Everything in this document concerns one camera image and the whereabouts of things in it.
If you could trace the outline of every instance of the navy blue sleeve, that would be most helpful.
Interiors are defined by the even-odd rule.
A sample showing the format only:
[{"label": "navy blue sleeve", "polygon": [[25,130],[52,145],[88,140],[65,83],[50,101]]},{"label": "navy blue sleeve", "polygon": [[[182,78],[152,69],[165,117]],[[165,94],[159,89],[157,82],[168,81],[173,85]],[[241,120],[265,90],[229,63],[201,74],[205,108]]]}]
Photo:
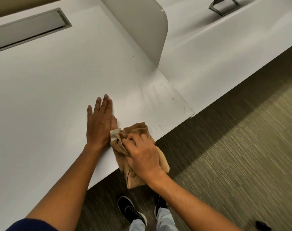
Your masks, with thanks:
[{"label": "navy blue sleeve", "polygon": [[6,231],[57,231],[57,229],[44,221],[25,218],[14,223]]}]

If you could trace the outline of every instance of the hand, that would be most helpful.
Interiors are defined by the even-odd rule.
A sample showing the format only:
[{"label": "hand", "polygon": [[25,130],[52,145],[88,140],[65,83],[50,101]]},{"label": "hand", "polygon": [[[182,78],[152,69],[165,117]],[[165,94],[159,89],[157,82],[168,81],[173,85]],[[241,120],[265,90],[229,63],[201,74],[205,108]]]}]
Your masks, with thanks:
[{"label": "hand", "polygon": [[102,151],[110,142],[111,122],[117,127],[117,119],[112,116],[112,100],[105,94],[102,105],[101,97],[97,98],[94,113],[92,107],[87,107],[87,145],[97,151]]},{"label": "hand", "polygon": [[122,143],[131,155],[131,157],[126,156],[129,165],[147,184],[152,182],[158,173],[163,172],[157,149],[145,134],[141,136],[129,134],[127,139],[122,139]]}]

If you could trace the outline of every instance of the gray-green carpet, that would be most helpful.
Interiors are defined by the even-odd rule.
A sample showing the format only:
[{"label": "gray-green carpet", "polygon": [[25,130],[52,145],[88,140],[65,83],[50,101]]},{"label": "gray-green carpet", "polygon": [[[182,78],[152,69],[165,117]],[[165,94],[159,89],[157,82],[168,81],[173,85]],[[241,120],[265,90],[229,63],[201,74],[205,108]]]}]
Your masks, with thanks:
[{"label": "gray-green carpet", "polygon": [[[157,145],[177,183],[244,230],[256,219],[292,230],[292,47]],[[153,192],[128,191],[119,170],[88,191],[76,230],[128,230],[116,205],[123,194],[155,230]]]}]

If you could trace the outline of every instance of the leg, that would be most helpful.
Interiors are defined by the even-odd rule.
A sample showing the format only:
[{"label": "leg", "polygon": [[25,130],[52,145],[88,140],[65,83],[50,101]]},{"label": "leg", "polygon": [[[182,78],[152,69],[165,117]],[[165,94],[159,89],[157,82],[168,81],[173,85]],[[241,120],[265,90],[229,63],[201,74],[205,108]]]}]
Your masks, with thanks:
[{"label": "leg", "polygon": [[157,231],[178,231],[166,201],[156,194],[155,216],[158,220]]},{"label": "leg", "polygon": [[121,196],[117,201],[117,205],[120,212],[130,222],[130,231],[145,231],[147,219],[144,214],[135,209],[129,198]]}]

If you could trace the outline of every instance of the foot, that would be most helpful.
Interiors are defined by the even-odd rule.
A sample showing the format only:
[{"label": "foot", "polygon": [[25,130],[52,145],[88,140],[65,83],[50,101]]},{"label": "foot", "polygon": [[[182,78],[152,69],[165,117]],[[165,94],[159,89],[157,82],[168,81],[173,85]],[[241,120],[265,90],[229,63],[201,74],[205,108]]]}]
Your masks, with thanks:
[{"label": "foot", "polygon": [[140,219],[145,224],[145,227],[147,226],[146,217],[144,214],[141,214],[135,209],[132,201],[128,197],[121,196],[117,201],[117,205],[120,212],[130,222],[130,224],[132,221]]},{"label": "foot", "polygon": [[165,199],[162,198],[161,196],[159,196],[157,193],[156,193],[156,197],[155,197],[155,204],[156,204],[155,217],[157,218],[159,208],[167,208],[167,204],[166,204]]}]

